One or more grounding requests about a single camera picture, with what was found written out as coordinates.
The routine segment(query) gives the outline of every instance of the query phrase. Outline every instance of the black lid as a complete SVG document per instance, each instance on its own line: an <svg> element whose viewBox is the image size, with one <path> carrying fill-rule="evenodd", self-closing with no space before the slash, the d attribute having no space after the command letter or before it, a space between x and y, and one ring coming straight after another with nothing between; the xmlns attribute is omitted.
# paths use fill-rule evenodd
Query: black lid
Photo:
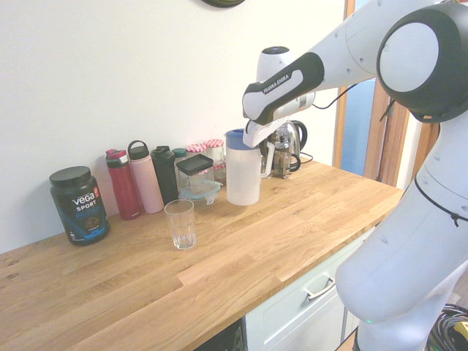
<svg viewBox="0 0 468 351"><path fill-rule="evenodd" d="M59 170L49 177L49 181L54 186L74 186L89 180L91 170L86 166L75 166Z"/></svg>
<svg viewBox="0 0 468 351"><path fill-rule="evenodd" d="M169 149L169 146L158 146L151 152L151 158L155 165L173 165L176 154Z"/></svg>
<svg viewBox="0 0 468 351"><path fill-rule="evenodd" d="M137 146L136 148L132 148L133 144L136 144L136 143L142 143L143 146ZM135 160L144 159L145 157L149 155L148 146L146 146L146 144L141 140L132 141L129 144L128 152L129 152L130 159L135 159Z"/></svg>
<svg viewBox="0 0 468 351"><path fill-rule="evenodd" d="M177 162L176 166L188 176L193 176L202 170L213 167L213 160L205 155L198 154L184 161Z"/></svg>

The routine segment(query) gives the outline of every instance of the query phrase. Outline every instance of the blue container lid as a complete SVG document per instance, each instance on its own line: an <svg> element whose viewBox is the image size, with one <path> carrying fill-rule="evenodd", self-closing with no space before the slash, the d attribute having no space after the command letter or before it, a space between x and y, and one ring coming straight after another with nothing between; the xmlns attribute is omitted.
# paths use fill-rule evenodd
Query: blue container lid
<svg viewBox="0 0 468 351"><path fill-rule="evenodd" d="M254 150L258 148L258 146L254 148L248 147L242 141L244 137L244 130L243 129L234 129L230 130L226 133L226 147L230 148L231 150Z"/></svg>

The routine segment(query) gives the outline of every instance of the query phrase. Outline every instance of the coiled cable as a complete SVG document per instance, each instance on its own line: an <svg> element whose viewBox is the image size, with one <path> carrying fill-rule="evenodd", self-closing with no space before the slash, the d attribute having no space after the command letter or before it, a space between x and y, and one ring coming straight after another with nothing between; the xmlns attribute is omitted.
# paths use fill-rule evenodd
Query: coiled cable
<svg viewBox="0 0 468 351"><path fill-rule="evenodd" d="M468 309L447 303L429 334L426 349L428 351L467 351L468 341L455 326L468 322Z"/></svg>

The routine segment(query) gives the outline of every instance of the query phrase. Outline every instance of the white cabinet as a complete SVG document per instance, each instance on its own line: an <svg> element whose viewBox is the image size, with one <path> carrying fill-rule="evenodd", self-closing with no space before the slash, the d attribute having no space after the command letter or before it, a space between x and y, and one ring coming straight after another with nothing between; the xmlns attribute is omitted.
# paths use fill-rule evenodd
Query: white cabinet
<svg viewBox="0 0 468 351"><path fill-rule="evenodd" d="M340 345L344 318L335 272L371 231L246 314L248 351L334 351ZM348 315L345 336L356 323Z"/></svg>
<svg viewBox="0 0 468 351"><path fill-rule="evenodd" d="M344 306L334 288L331 299L284 335L271 351L334 351L341 341Z"/></svg>

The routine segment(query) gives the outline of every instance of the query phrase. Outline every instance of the white plastic pitcher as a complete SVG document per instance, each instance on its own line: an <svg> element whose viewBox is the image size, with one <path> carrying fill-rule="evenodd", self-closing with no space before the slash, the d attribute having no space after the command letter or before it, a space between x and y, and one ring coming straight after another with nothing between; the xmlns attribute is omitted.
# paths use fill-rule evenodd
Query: white plastic pitcher
<svg viewBox="0 0 468 351"><path fill-rule="evenodd" d="M272 143L267 143L266 172L261 173L262 154L257 146L250 148L242 142L243 129L226 133L227 200L233 205L253 205L260 199L260 179L270 174L273 154Z"/></svg>

